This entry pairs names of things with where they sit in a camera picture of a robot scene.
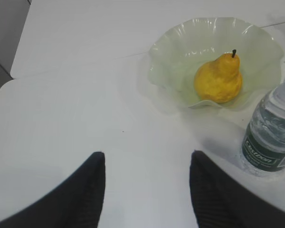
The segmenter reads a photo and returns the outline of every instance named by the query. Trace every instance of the water bottle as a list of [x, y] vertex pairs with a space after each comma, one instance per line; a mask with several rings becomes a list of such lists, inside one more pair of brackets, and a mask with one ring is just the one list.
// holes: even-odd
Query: water bottle
[[243, 168], [259, 177], [285, 169], [285, 80], [257, 105], [241, 146]]

